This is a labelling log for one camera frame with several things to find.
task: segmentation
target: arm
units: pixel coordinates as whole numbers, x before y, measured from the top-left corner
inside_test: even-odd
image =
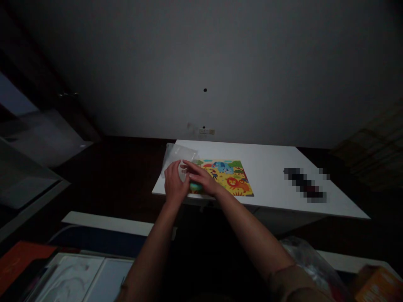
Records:
[[[179,178],[179,161],[165,171],[167,200],[162,207],[140,254],[134,261],[116,302],[155,301],[171,243],[173,224],[189,190],[189,176]]]
[[[277,271],[294,265],[294,260],[278,240],[226,189],[199,166],[188,165],[190,179],[203,185],[207,194],[215,197],[239,242],[264,280]]]

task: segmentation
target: plastic bag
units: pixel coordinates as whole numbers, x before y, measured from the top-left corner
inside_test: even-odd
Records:
[[[199,159],[199,156],[197,154],[196,150],[173,144],[173,143],[167,143],[167,149],[165,150],[165,156],[164,156],[164,161],[162,162],[162,170],[161,170],[161,177],[165,178],[164,171],[168,166],[173,163],[174,161],[184,159],[187,161],[193,161]],[[185,174],[182,173],[182,169],[179,166],[178,167],[178,172],[179,172],[179,177],[181,178],[182,181],[185,180]]]
[[[296,264],[311,276],[319,288],[329,292],[335,301],[353,301],[335,269],[308,242],[293,236],[280,242]]]

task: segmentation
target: white table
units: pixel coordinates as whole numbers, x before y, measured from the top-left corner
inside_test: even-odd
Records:
[[[285,146],[177,140],[176,144],[199,151],[202,159],[240,160],[254,197],[236,198],[249,208],[272,232],[279,234],[325,216],[369,219],[333,182],[319,173],[297,148]],[[302,168],[326,192],[326,203],[308,203],[307,198],[285,180],[285,168]],[[159,177],[153,194],[165,194],[165,180]],[[188,194],[189,204],[204,205],[210,197]]]

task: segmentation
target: wall socket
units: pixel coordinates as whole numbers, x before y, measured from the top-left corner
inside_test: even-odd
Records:
[[[215,134],[215,129],[199,129],[199,133],[204,133],[204,134]]]

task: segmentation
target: hand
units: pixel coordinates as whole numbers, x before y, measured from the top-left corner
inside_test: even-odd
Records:
[[[207,194],[215,197],[223,189],[206,170],[190,161],[184,160],[183,162],[187,165],[190,179],[201,184]]]
[[[180,160],[174,161],[164,171],[167,203],[175,204],[177,206],[182,203],[189,191],[189,174],[186,174],[184,182],[179,178],[178,167],[180,162]]]

